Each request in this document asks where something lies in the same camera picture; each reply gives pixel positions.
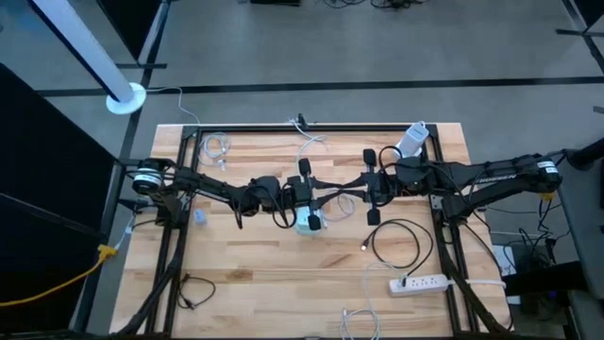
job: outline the white pole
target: white pole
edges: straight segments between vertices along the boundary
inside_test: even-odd
[[[29,1],[50,29],[105,89],[109,95],[109,111],[129,114],[143,105],[146,98],[143,86],[128,83],[67,0]]]

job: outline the black cable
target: black cable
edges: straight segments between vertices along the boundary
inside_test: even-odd
[[[482,174],[484,174],[487,171],[486,167],[484,169],[482,169],[482,171],[480,171],[475,177],[474,180],[472,180],[472,185],[470,186],[470,193],[468,194],[468,202],[472,202],[472,194],[474,193],[474,188],[476,187],[476,182],[478,181],[478,179],[480,178],[480,176],[482,176]]]
[[[417,260],[419,259],[420,253],[421,253],[421,247],[419,244],[419,240],[417,239],[417,235],[415,234],[415,232],[407,225],[401,223],[401,222],[406,222],[406,223],[411,223],[413,224],[415,227],[423,230],[426,235],[428,236],[429,240],[430,240],[430,249],[428,250],[428,254],[426,254],[426,257],[417,264],[417,266],[415,266],[412,270],[410,270],[406,276],[408,277],[409,275],[411,275],[414,271],[416,271],[420,266],[422,266],[422,264],[424,264],[424,262],[428,259],[428,257],[430,256],[430,254],[432,253],[432,249],[434,248],[434,239],[432,238],[432,235],[429,233],[429,231],[420,226],[419,224],[408,220],[406,218],[394,218],[385,222],[382,222],[379,226],[377,226],[373,231],[371,231],[371,233],[369,234],[369,236],[367,236],[367,238],[362,242],[361,244],[361,249],[365,250],[367,248],[367,246],[369,246],[369,244],[371,243],[371,248],[374,252],[374,254],[376,255],[377,259],[380,260],[381,262],[384,263],[388,263],[386,260],[384,260],[378,253],[378,250],[376,249],[376,235],[378,234],[378,231],[385,227],[385,226],[389,226],[389,225],[396,225],[399,227],[402,227],[404,229],[406,229],[411,236],[413,237],[413,240],[415,241],[415,245],[417,246],[417,252],[415,253],[415,257],[413,258],[413,260],[411,260],[409,263],[407,264],[402,264],[402,265],[394,265],[393,263],[390,263],[393,265],[394,268],[396,269],[406,269],[409,268],[411,266],[413,266]]]
[[[292,212],[294,214],[294,220],[292,221],[292,223],[289,222],[288,218],[287,218],[287,214],[285,213],[285,210],[282,208],[282,205],[279,205],[277,202],[277,199],[269,192],[269,190],[263,186],[260,185],[252,185],[252,186],[248,186],[247,188],[245,188],[243,190],[242,193],[242,198],[241,201],[239,202],[239,204],[235,204],[234,201],[231,202],[231,205],[233,206],[233,213],[235,215],[235,221],[237,222],[237,227],[241,230],[243,229],[243,212],[242,212],[242,202],[243,199],[245,198],[245,195],[247,193],[249,193],[250,190],[252,189],[261,189],[264,191],[264,193],[266,193],[269,198],[273,201],[273,206],[275,207],[275,209],[273,210],[273,222],[275,222],[275,224],[281,228],[281,229],[289,229],[291,227],[294,226],[297,215],[295,213],[295,208],[292,207]],[[275,213],[279,213],[279,215],[281,216],[281,219],[283,220],[284,224],[279,224],[277,222],[277,219],[275,218]]]
[[[562,204],[556,204],[555,206],[551,207],[550,210],[554,210],[554,209],[559,208],[561,206],[562,206]],[[508,210],[505,210],[505,209],[493,208],[491,206],[487,206],[487,209],[488,210],[492,210],[494,212],[512,213],[512,214],[533,214],[533,213],[538,213],[538,212],[528,212],[528,211],[526,211],[526,212],[512,212],[512,211],[508,211]]]
[[[388,150],[388,149],[392,149],[392,150],[396,151],[400,157],[402,157],[402,155],[403,155],[403,153],[400,151],[400,149],[394,145],[386,145],[386,146],[382,147],[382,149],[379,150],[379,153],[377,154],[377,164],[379,165],[379,170],[377,170],[377,173],[381,174],[384,177],[384,179],[386,181],[386,185],[388,186],[388,191],[389,191],[388,197],[386,198],[386,200],[384,202],[375,203],[377,208],[384,207],[384,206],[388,205],[390,202],[392,202],[394,200],[394,195],[390,195],[390,192],[391,191],[396,192],[396,189],[397,189],[396,181],[394,182],[394,189],[393,189],[393,184],[390,181],[390,178],[388,176],[388,173],[386,172],[386,169],[391,166],[403,166],[404,167],[403,164],[398,164],[396,162],[389,163],[386,166],[384,166],[384,162],[383,162],[381,156],[384,153],[384,151]]]
[[[489,246],[487,246],[487,244],[482,240],[482,238],[478,236],[478,234],[472,228],[470,228],[470,226],[468,226],[467,223],[463,223],[463,225],[468,230],[470,230],[470,232],[472,232],[474,236],[478,239],[478,241],[482,244],[482,247],[489,253],[489,256],[491,257],[491,259],[493,259],[493,262],[495,263],[497,268],[499,268],[499,273],[501,273],[501,268],[499,267],[499,263],[497,262],[497,258],[495,257],[493,251],[489,248]]]
[[[371,0],[371,6],[376,9],[408,9],[411,5],[422,5],[427,0],[382,0],[381,4],[377,1]]]
[[[268,191],[268,189],[266,189],[265,187],[261,186],[261,185],[257,185],[254,188],[257,189],[262,189],[268,196],[269,198],[271,198],[271,200],[273,201],[273,207],[275,207],[275,209],[273,210],[273,222],[275,222],[275,224],[281,228],[281,229],[289,229],[291,227],[294,226],[295,224],[295,219],[294,221],[290,224],[290,222],[287,219],[287,214],[285,214],[285,210],[282,208],[281,205],[278,204],[277,199]],[[278,212],[279,215],[281,215],[281,219],[283,220],[283,225],[279,224],[277,222],[277,220],[275,219],[275,212]]]
[[[198,281],[203,281],[203,282],[209,283],[211,285],[211,293],[206,298],[202,299],[199,302],[192,302],[190,299],[186,298],[182,294],[182,288],[184,287],[185,283],[187,283],[188,280],[198,280]],[[214,282],[212,282],[208,279],[204,279],[204,278],[197,278],[197,277],[191,276],[190,273],[187,273],[187,274],[185,274],[184,278],[182,278],[182,280],[178,284],[178,299],[176,300],[176,303],[178,304],[178,307],[180,307],[180,308],[194,310],[195,308],[199,307],[204,302],[211,299],[215,293],[216,293],[216,284]]]
[[[323,0],[323,3],[333,9],[343,9],[343,8],[347,8],[348,6],[362,4],[365,1],[366,0],[357,0],[357,1],[354,1],[354,0]]]
[[[134,229],[135,229],[135,228],[137,228],[138,226],[142,226],[142,225],[145,225],[145,224],[148,224],[148,223],[155,223],[155,218],[154,218],[154,219],[152,219],[152,220],[148,220],[148,221],[142,221],[142,222],[139,222],[139,223],[137,223],[137,224],[133,225],[133,226],[132,226],[132,230],[134,230]]]

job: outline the charging cable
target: charging cable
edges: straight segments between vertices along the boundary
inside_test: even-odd
[[[392,269],[395,272],[398,272],[398,270],[392,264],[385,263],[385,262],[371,263],[365,267],[365,270],[363,270],[363,272],[362,272],[362,290],[365,293],[365,297],[367,298],[368,308],[359,309],[357,311],[353,311],[350,313],[346,309],[342,310],[342,322],[340,323],[340,336],[342,337],[343,340],[346,340],[346,339],[354,340],[354,337],[352,336],[352,334],[350,334],[350,329],[348,329],[348,323],[350,322],[350,317],[352,317],[354,315],[360,315],[360,314],[370,314],[374,319],[374,333],[371,336],[371,340],[378,340],[379,337],[381,336],[381,329],[380,329],[381,325],[379,323],[379,315],[378,315],[378,313],[376,313],[376,309],[374,308],[374,305],[371,302],[371,298],[369,297],[369,288],[367,286],[367,277],[369,275],[369,269],[379,266],[379,265],[385,266],[389,269]]]
[[[300,169],[298,168],[298,162],[300,161],[300,157],[302,156],[302,152],[304,152],[304,150],[311,145],[313,142],[319,142],[319,143],[324,143],[325,140],[327,139],[326,135],[319,135],[319,136],[312,136],[307,132],[304,132],[302,130],[302,128],[300,128],[298,122],[295,119],[288,119],[288,123],[292,124],[295,129],[298,130],[298,132],[300,132],[304,137],[308,138],[308,140],[298,149],[297,154],[295,155],[295,164],[294,167],[297,169],[298,171],[298,175],[300,174]],[[345,200],[347,202],[348,205],[348,209],[346,209],[343,205],[343,200]],[[344,213],[344,215],[339,216],[339,217],[327,217],[325,214],[325,211],[322,211],[322,215],[323,215],[323,219],[328,221],[328,222],[340,222],[345,220],[346,218],[348,218],[349,216],[351,216],[353,213],[355,213],[356,207],[355,207],[355,202],[354,200],[352,200],[352,198],[349,195],[346,194],[342,194],[339,195],[337,198],[337,203],[338,203],[338,207],[340,207],[340,210],[342,211],[342,213]]]
[[[210,141],[216,141],[218,142],[218,145],[220,146],[220,150],[219,151],[210,151]],[[224,158],[222,158],[223,156],[225,156],[225,154],[228,152],[228,150],[230,149],[230,137],[228,137],[224,132],[214,132],[209,134],[208,136],[206,136],[203,140],[201,140],[201,143],[199,144],[199,155],[197,155],[197,157],[199,158],[199,160],[201,161],[202,164],[204,165],[208,165],[208,166],[220,166],[220,168],[225,171],[227,166],[227,160],[225,160]],[[215,160],[217,158],[221,158],[220,160],[218,160],[217,162],[204,162],[203,161],[203,154],[205,154],[208,158],[210,158],[211,160]]]
[[[24,304],[24,303],[28,303],[31,301],[35,301],[37,299],[40,298],[44,298],[46,296],[48,296],[49,294],[52,294],[56,291],[58,291],[59,289],[65,288],[68,285],[76,282],[76,281],[80,281],[84,278],[86,278],[87,276],[89,276],[94,270],[98,269],[98,267],[101,266],[101,264],[103,264],[103,262],[112,257],[115,256],[117,254],[117,249],[112,248],[110,246],[107,245],[100,245],[98,247],[98,260],[96,261],[96,263],[92,266],[92,268],[88,269],[87,271],[83,272],[82,274],[72,278],[71,280],[68,280],[56,287],[50,288],[45,292],[39,293],[36,296],[33,297],[26,297],[26,298],[22,298],[22,299],[18,299],[18,300],[13,300],[13,301],[7,301],[7,302],[0,302],[0,307],[9,307],[9,306],[15,306],[15,305],[20,305],[20,304]]]
[[[162,92],[162,91],[166,91],[166,90],[178,90],[180,92],[180,94],[178,95],[178,108],[189,114],[191,117],[195,118],[195,121],[197,122],[198,125],[201,125],[201,122],[199,121],[199,117],[197,117],[197,115],[185,108],[182,107],[182,89],[176,86],[170,86],[170,87],[165,87],[165,88],[161,88],[161,89],[153,89],[153,90],[146,90],[148,93],[151,92]]]

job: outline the white plug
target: white plug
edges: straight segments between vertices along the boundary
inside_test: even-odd
[[[425,293],[443,292],[449,286],[449,280],[443,274],[407,278],[405,286],[401,279],[390,280],[388,291],[393,298],[409,297]]]
[[[226,160],[218,160],[218,166],[220,166],[220,170],[227,170],[227,161]]]

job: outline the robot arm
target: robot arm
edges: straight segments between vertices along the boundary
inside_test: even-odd
[[[367,214],[368,224],[379,224],[381,206],[390,203],[397,196],[449,196],[443,207],[447,220],[465,218],[472,211],[508,196],[522,192],[553,193],[562,182],[562,177],[551,160],[554,154],[545,156],[526,155],[505,161],[487,161],[465,165],[458,162],[422,161],[411,157],[399,159],[375,171],[375,152],[363,151],[367,172],[346,184],[323,182],[311,177],[310,163],[303,159],[299,163],[300,177],[288,178],[280,186],[277,178],[264,176],[252,178],[248,185],[235,187],[226,182],[198,174],[187,167],[176,167],[171,160],[146,159],[139,163],[133,188],[149,196],[158,207],[156,223],[181,223],[176,220],[182,203],[177,199],[179,192],[202,195],[224,202],[231,210],[242,216],[253,216],[260,210],[266,213],[283,212],[299,207],[309,207],[310,211],[341,194],[358,196],[371,205]],[[387,169],[393,168],[390,174]],[[489,184],[474,191],[478,184]],[[471,186],[470,193],[461,189]],[[365,190],[351,190],[365,187]],[[313,189],[338,189],[336,192],[314,198]],[[310,217],[310,228],[320,229],[317,216]]]

